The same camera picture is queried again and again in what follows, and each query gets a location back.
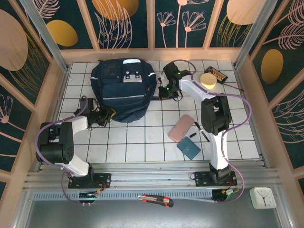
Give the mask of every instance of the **navy blue backpack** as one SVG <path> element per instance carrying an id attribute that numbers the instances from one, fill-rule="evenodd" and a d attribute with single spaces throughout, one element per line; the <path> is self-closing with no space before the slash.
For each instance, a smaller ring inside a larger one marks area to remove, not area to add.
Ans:
<path id="1" fill-rule="evenodd" d="M 130 123 L 145 115 L 156 75 L 152 66 L 140 59 L 100 61 L 92 70 L 91 86 L 100 106 L 116 111 L 113 120 Z"/>

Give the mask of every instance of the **white alarm clock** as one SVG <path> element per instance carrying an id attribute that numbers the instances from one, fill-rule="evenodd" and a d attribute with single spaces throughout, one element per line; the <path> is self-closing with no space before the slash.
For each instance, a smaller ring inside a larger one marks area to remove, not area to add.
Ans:
<path id="1" fill-rule="evenodd" d="M 270 188 L 255 187 L 249 193 L 255 209 L 276 208 L 276 201 Z"/>

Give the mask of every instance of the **dark green wallpaper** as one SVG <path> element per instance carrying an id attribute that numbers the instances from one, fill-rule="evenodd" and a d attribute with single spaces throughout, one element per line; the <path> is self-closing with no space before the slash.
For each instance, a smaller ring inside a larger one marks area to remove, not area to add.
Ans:
<path id="1" fill-rule="evenodd" d="M 59 49 L 93 48 L 76 0 L 33 2 Z"/>
<path id="2" fill-rule="evenodd" d="M 253 64 L 268 101 L 304 67 L 304 14 L 300 0 L 290 0 Z"/>
<path id="3" fill-rule="evenodd" d="M 266 28 L 268 27 L 269 23 L 271 22 L 272 18 L 274 17 L 274 15 L 276 14 L 277 9 L 279 8 L 279 6 L 281 5 L 283 0 L 277 0 L 274 11 L 272 11 L 270 17 L 268 18 L 266 24 L 264 25 L 264 28 L 262 29 L 262 31 L 260 32 L 260 34 L 258 35 L 256 41 L 254 42 L 254 44 L 252 45 L 252 48 L 249 51 L 249 54 L 251 55 L 252 52 L 255 50 L 258 42 L 261 39 L 261 36 L 263 35 L 263 33 L 265 32 Z"/>
<path id="4" fill-rule="evenodd" d="M 216 28 L 211 39 L 210 48 L 240 48 L 255 21 L 263 1 L 236 0 L 230 9 L 235 9 L 228 15 L 229 0 L 224 0 Z"/>
<path id="5" fill-rule="evenodd" d="M 191 4 L 191 1 L 188 1 L 187 5 L 180 6 L 177 1 L 155 1 L 156 48 L 203 47 L 215 1 L 195 2 L 197 3 Z"/>
<path id="6" fill-rule="evenodd" d="M 293 167 L 304 166 L 304 81 L 272 113 Z"/>
<path id="7" fill-rule="evenodd" d="M 96 7 L 92 0 L 85 2 L 101 49 L 148 47 L 146 0 L 122 1 L 124 5 L 118 4 L 119 7 L 113 0 L 108 2 L 109 6 L 105 1 L 95 0 Z M 98 3 L 101 4 L 103 15 L 100 13 Z"/>
<path id="8" fill-rule="evenodd" d="M 34 104 L 49 61 L 7 0 L 0 2 L 0 16 L 1 42 L 6 47 L 1 52 L 0 74 Z"/>
<path id="9" fill-rule="evenodd" d="M 0 170 L 11 171 L 31 111 L 0 86 Z"/>

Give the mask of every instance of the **gray floor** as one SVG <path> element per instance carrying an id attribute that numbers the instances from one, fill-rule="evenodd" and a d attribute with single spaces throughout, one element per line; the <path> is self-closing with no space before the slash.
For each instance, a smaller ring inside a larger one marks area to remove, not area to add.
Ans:
<path id="1" fill-rule="evenodd" d="M 279 228 L 275 209 L 254 209 L 249 190 L 224 204 L 174 200 L 173 208 L 139 200 L 35 201 L 26 228 Z"/>

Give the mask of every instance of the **clock face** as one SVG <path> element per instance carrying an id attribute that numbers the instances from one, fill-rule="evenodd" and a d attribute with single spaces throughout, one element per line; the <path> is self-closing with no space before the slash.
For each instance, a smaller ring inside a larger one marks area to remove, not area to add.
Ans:
<path id="1" fill-rule="evenodd" d="M 254 193 L 259 208 L 272 208 L 276 205 L 271 189 L 256 188 L 254 189 Z"/>

